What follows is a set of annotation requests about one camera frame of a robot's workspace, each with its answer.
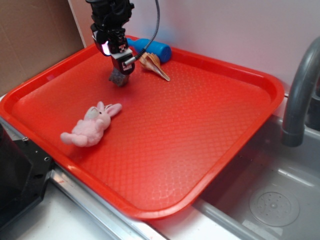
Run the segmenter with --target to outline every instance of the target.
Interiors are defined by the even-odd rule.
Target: tray rim
[[[12,89],[0,101],[0,116],[3,117],[3,119],[5,119],[19,132],[21,132],[25,136],[28,136],[28,138],[32,139],[41,148],[46,150],[59,166],[70,172],[78,180],[93,189],[106,201],[110,201],[112,205],[114,205],[123,213],[141,220],[151,220],[167,217],[188,207],[200,195],[203,189],[210,182],[212,182],[215,176],[217,176],[223,169],[223,167],[217,167],[219,163],[222,163],[225,166],[232,160],[234,155],[237,153],[237,151],[235,150],[240,150],[247,143],[247,141],[267,121],[267,119],[272,115],[276,108],[281,104],[285,96],[284,88],[280,81],[270,74],[173,47],[173,61],[178,61],[190,65],[190,63],[188,63],[188,58],[192,58],[195,60],[193,61],[193,63],[196,63],[192,64],[193,67],[212,72],[212,66],[218,66],[219,68],[221,68],[220,72],[222,75],[231,77],[233,79],[237,79],[237,77],[240,78],[240,75],[246,75],[248,77],[246,78],[246,81],[243,81],[243,79],[241,79],[241,81],[248,84],[253,84],[265,90],[270,96],[271,103],[254,121],[252,121],[250,127],[246,129],[246,131],[237,139],[237,141],[230,147],[230,149],[217,161],[217,163],[213,167],[211,167],[208,173],[203,176],[203,178],[197,183],[197,185],[192,188],[191,191],[187,195],[185,195],[184,198],[182,198],[179,202],[174,203],[172,206],[164,209],[138,209],[123,197],[121,197],[118,193],[114,192],[111,188],[108,188],[110,191],[108,192],[108,194],[106,194],[106,186],[97,181],[94,176],[88,174],[85,171],[81,171],[81,169],[78,169],[76,167],[66,167],[73,164],[73,162],[68,157],[64,156],[58,149],[42,140],[40,136],[38,136],[31,129],[28,129],[25,125],[21,124],[15,117],[10,114],[14,104],[16,104],[21,98],[39,88],[40,86],[48,83],[50,80],[54,79],[60,74],[75,67],[77,64],[94,56],[95,54],[100,54],[100,52],[97,50],[96,46],[92,44]]]

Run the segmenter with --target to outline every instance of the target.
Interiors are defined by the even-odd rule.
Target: blue cylinder
[[[133,47],[134,50],[139,53],[148,44],[149,39],[140,38],[133,41],[132,39],[127,38],[127,41],[129,46]],[[158,41],[152,41],[152,43],[146,49],[146,52],[156,54],[161,63],[168,62],[172,55],[171,47],[168,44]]]

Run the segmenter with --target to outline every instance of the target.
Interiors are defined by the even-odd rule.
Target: sink drain
[[[296,197],[278,186],[267,186],[255,191],[249,206],[258,221],[272,227],[293,223],[300,210]]]

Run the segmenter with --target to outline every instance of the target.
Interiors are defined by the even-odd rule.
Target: bunny foot
[[[65,144],[74,144],[78,147],[86,147],[88,144],[88,138],[84,135],[63,132],[60,138]]]

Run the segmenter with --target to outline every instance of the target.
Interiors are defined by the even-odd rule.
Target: black cable
[[[158,0],[155,0],[155,5],[156,5],[156,26],[155,26],[155,31],[153,33],[153,36],[150,38],[149,42],[145,45],[145,47],[136,56],[134,56],[134,58],[136,60],[141,58],[141,56],[147,51],[147,48],[153,42],[153,40],[156,38],[156,35],[158,33],[159,25],[160,25],[160,7],[159,7]]]

